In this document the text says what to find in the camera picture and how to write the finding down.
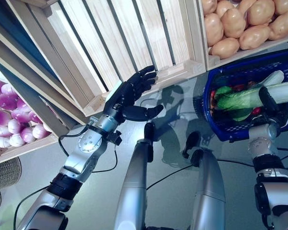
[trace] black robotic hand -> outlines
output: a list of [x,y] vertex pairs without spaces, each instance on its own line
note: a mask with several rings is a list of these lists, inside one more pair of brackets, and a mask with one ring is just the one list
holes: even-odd
[[106,102],[103,114],[113,117],[119,124],[125,120],[148,121],[157,116],[162,105],[154,108],[134,106],[144,91],[150,90],[155,83],[154,66],[147,66],[123,82],[112,97]]

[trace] wooden crate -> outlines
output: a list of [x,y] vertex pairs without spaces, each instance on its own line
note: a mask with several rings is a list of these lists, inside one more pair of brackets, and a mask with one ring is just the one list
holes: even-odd
[[19,28],[21,25],[17,22],[17,18],[12,13],[4,15],[7,9],[2,9],[1,4],[2,1],[0,1],[0,64],[74,120],[86,124],[88,118],[78,108],[63,84],[50,72],[50,67],[46,69],[40,64],[39,61],[43,57],[38,49]]
[[196,0],[6,1],[85,116],[145,66],[151,92],[205,72]]
[[288,36],[283,38],[283,39],[277,40],[277,41],[266,41],[265,43],[263,43],[260,47],[258,47],[256,49],[240,50],[240,51],[238,51],[238,53],[231,56],[230,58],[220,60],[220,58],[218,56],[213,56],[213,55],[208,54],[209,48],[207,46],[207,37],[206,37],[206,31],[205,31],[205,26],[204,26],[204,12],[203,12],[203,8],[202,8],[202,4],[201,4],[200,0],[197,1],[197,4],[198,4],[199,16],[200,16],[200,22],[201,22],[201,28],[202,28],[204,55],[205,55],[205,63],[206,63],[206,69],[207,70],[211,70],[211,69],[217,68],[219,66],[223,66],[223,65],[230,63],[232,61],[247,57],[249,55],[267,50],[268,48],[271,48],[271,47],[277,46],[279,44],[288,42]]

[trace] potato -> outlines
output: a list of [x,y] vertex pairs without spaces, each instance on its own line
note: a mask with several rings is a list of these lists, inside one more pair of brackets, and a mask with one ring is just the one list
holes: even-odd
[[217,0],[202,0],[204,16],[213,13],[216,10]]
[[269,35],[271,29],[269,26],[256,25],[243,32],[239,38],[241,49],[255,49],[264,43]]
[[229,37],[216,43],[209,51],[210,55],[219,56],[220,59],[225,59],[233,56],[239,49],[237,39]]
[[281,15],[288,11],[288,0],[274,0],[275,14]]
[[278,40],[288,35],[288,12],[278,16],[274,22],[269,25],[271,33],[270,40]]
[[223,24],[217,14],[211,13],[205,17],[205,29],[208,46],[213,46],[222,39],[224,34]]
[[243,15],[236,8],[228,9],[221,18],[221,22],[226,37],[239,38],[246,26]]
[[272,0],[257,0],[248,10],[248,22],[251,25],[262,25],[270,22],[275,6]]
[[237,9],[244,15],[257,0],[242,0]]
[[224,13],[231,8],[235,8],[230,1],[221,1],[217,4],[216,13],[221,18]]

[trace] wooden slat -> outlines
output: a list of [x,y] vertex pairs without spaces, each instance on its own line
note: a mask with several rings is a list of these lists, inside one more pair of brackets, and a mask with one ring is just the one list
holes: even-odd
[[98,34],[81,0],[62,0],[62,4],[71,18],[79,36],[97,66],[103,80],[111,90],[119,78],[107,56]]
[[53,143],[56,143],[57,141],[58,138],[53,134],[50,134],[48,137],[36,140],[32,143],[25,144],[24,146],[8,148],[0,155],[0,163],[8,161],[15,157],[19,157],[42,147],[51,145]]
[[51,41],[57,55],[60,57],[64,66],[68,70],[69,77],[65,78],[64,80],[62,79],[66,84],[65,87],[72,92],[72,96],[81,106],[81,108],[85,107],[87,103],[94,98],[92,90],[89,88],[85,79],[74,64],[44,12],[35,6],[29,6],[29,8],[32,14],[36,17],[39,25],[42,27],[42,30],[46,33],[48,39]]
[[39,98],[38,94],[28,85],[7,69],[0,68],[0,72],[13,86],[18,96],[30,107],[30,109],[45,123],[57,137],[67,134],[69,129],[60,122],[53,112]]
[[86,124],[88,118],[47,82],[38,76],[31,68],[21,61],[11,50],[0,41],[0,64],[32,87],[40,95],[55,104],[80,124]]
[[41,100],[46,104],[47,107],[55,114],[55,116],[69,129],[72,130],[78,123],[68,116],[66,113],[61,111],[58,107],[56,107],[51,102],[41,98]]
[[58,0],[20,0],[20,1],[23,1],[25,3],[29,3],[33,6],[37,6],[40,8],[46,8],[49,5],[57,2]]
[[40,75],[49,85],[56,89],[71,103],[74,100],[70,97],[62,83],[54,78],[39,62],[37,62],[15,39],[0,26],[0,41],[2,41],[14,54],[23,60],[31,69]]
[[52,15],[48,17],[48,20],[85,79],[87,85],[95,95],[106,92],[105,87],[102,85],[88,57],[85,55],[79,41],[68,24],[59,4],[55,3],[51,5],[51,10]]
[[180,4],[178,0],[162,0],[161,3],[167,22],[175,62],[179,64],[190,59]]
[[201,21],[198,17],[199,10],[196,0],[180,0],[180,10],[185,28],[187,46],[190,60],[205,63]]
[[109,48],[123,80],[135,73],[131,59],[120,35],[119,29],[105,0],[87,1],[98,28]]
[[137,0],[137,4],[153,50],[157,69],[171,67],[172,60],[156,0]]
[[[179,63],[175,66],[172,66],[168,69],[159,71],[157,74],[157,82],[155,85],[152,86],[152,89],[149,91],[145,91],[142,95],[147,95],[152,92],[159,91],[165,87],[168,87],[170,85],[176,84],[180,81],[187,80],[189,78],[198,76],[200,74],[205,73],[205,64],[196,62],[193,60],[187,60],[183,63]],[[97,97],[94,108],[95,111],[91,113],[90,115],[99,113],[103,111],[106,98],[108,96],[109,92],[103,93],[99,97]]]
[[[90,92],[43,11],[18,0],[6,1],[67,91],[80,108],[85,107],[94,95]],[[27,6],[31,8],[39,23],[36,22]]]
[[150,66],[152,61],[142,35],[132,0],[112,0],[112,4],[130,46],[137,68],[140,70],[146,66]]
[[212,55],[207,55],[207,60],[208,60],[208,65],[207,65],[207,70],[211,70],[220,66],[223,66],[227,63],[233,62],[235,60],[247,57],[249,55],[267,50],[269,48],[272,48],[274,46],[277,46],[279,44],[288,42],[288,36],[280,39],[280,40],[276,40],[276,41],[266,41],[265,43],[263,43],[260,47],[256,48],[256,49],[250,49],[250,50],[241,50],[238,53],[236,53],[235,55],[231,56],[230,58],[226,58],[223,60],[220,60],[220,58],[218,56],[212,56]]
[[201,34],[202,34],[202,41],[203,41],[203,54],[204,54],[204,58],[205,58],[206,68],[208,68],[208,66],[210,66],[209,55],[208,55],[209,49],[207,46],[207,36],[206,36],[205,27],[204,27],[204,25],[205,25],[204,11],[203,11],[203,7],[202,7],[201,2],[199,2],[197,4],[197,7],[198,7],[198,14],[199,14],[199,20],[200,20],[200,25],[201,25],[200,30],[202,31]]

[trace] blue plastic basket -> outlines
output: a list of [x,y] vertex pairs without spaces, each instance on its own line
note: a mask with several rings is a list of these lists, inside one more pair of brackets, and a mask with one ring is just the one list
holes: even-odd
[[[204,115],[221,141],[248,139],[250,123],[235,122],[231,119],[214,120],[210,114],[211,91],[222,86],[247,84],[249,81],[260,82],[276,70],[283,71],[284,81],[288,81],[288,49],[236,61],[209,72],[204,90]],[[288,124],[281,128],[281,132],[287,130]]]

